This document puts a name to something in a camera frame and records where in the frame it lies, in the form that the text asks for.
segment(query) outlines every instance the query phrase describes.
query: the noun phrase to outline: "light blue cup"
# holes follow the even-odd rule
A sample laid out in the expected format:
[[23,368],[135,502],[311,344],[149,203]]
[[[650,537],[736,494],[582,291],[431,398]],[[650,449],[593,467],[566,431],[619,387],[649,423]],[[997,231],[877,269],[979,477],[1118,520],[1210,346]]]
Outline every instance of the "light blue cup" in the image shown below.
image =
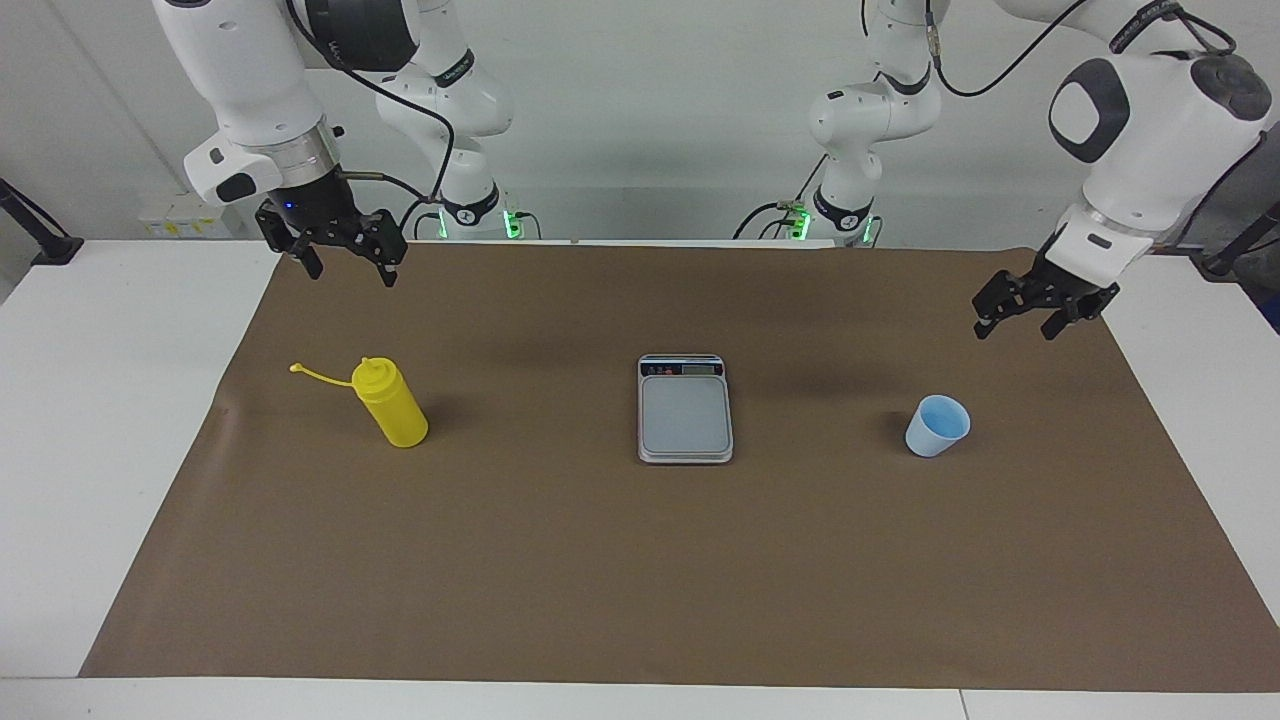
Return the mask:
[[920,457],[933,457],[969,434],[969,411],[945,395],[920,401],[906,427],[906,447]]

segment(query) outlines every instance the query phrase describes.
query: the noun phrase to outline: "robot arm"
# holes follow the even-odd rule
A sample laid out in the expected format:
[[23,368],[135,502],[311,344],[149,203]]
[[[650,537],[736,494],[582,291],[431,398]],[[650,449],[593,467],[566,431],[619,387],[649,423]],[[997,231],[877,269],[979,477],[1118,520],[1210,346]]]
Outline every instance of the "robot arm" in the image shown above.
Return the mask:
[[422,8],[416,0],[152,5],[218,118],[218,133],[186,158],[192,184],[211,204],[268,193],[256,213],[259,227],[273,250],[298,259],[312,278],[323,266],[311,246],[335,245],[372,261],[390,286],[406,245],[387,210],[365,215],[356,209],[333,133],[303,78],[291,20],[335,67],[397,72],[407,65],[384,81],[384,90],[448,118],[463,137],[452,143],[442,124],[381,95],[379,113],[431,160],[449,151],[448,173],[433,199],[456,227],[484,231],[497,218],[502,236],[511,234],[507,214],[494,213],[503,197],[472,140],[506,131],[511,102],[476,65],[452,0],[424,0]]
[[408,65],[383,81],[383,87],[449,118],[458,138],[449,150],[439,123],[381,95],[378,114],[413,141],[425,158],[434,160],[449,152],[448,172],[440,186],[442,220],[448,237],[508,237],[512,228],[506,196],[475,138],[500,135],[511,127],[511,96],[476,63],[453,0],[422,0],[419,18],[421,46]]
[[[934,17],[950,0],[933,3]],[[924,0],[879,4],[868,32],[876,79],[824,94],[809,110],[809,131],[831,161],[812,197],[813,233],[852,243],[870,219],[882,167],[878,142],[928,131],[942,111],[929,65]]]
[[[1065,4],[997,1],[1042,20]],[[1176,3],[1094,0],[1069,17],[1112,50],[1075,68],[1050,110],[1053,138],[1091,172],[1032,269],[1002,270],[974,297],[979,338],[1034,309],[1053,310],[1041,327],[1047,340],[1100,316],[1125,268],[1257,142],[1270,91],[1238,55],[1202,46],[1175,22],[1179,10]]]
[[[289,0],[305,6],[303,0]],[[303,61],[275,0],[152,0],[160,24],[196,91],[214,109],[218,132],[184,159],[207,202],[265,192],[255,218],[268,245],[297,259],[312,278],[314,245],[346,247],[396,282],[404,238],[388,210],[361,213],[342,174],[324,111],[303,78]],[[408,3],[330,3],[311,31],[355,67],[403,65],[415,50]],[[361,29],[379,42],[362,42]]]
[[[1111,51],[1068,76],[1050,114],[1059,145],[1092,165],[1082,199],[1029,273],[997,273],[973,301],[980,338],[1006,318],[1051,309],[1042,331],[1052,340],[1097,318],[1124,269],[1256,143],[1271,95],[1233,49],[1208,47],[1174,0],[996,3],[1011,15],[1092,35]],[[869,27],[876,79],[814,102],[810,131],[832,159],[812,199],[815,233],[850,245],[861,237],[882,173],[872,147],[937,120],[945,81],[937,23],[948,5],[878,3]]]

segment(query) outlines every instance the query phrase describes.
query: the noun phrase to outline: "brown paper mat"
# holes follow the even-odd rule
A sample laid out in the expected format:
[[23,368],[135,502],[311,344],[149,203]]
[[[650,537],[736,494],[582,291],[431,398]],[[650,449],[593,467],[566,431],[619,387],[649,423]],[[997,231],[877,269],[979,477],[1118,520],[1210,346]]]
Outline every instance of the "brown paper mat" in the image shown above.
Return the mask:
[[[1027,252],[415,246],[276,269],[83,671],[1280,691],[1280,633],[1102,323],[974,340]],[[635,361],[737,451],[636,459]],[[396,450],[287,368],[403,369]],[[973,434],[908,454],[915,402]]]

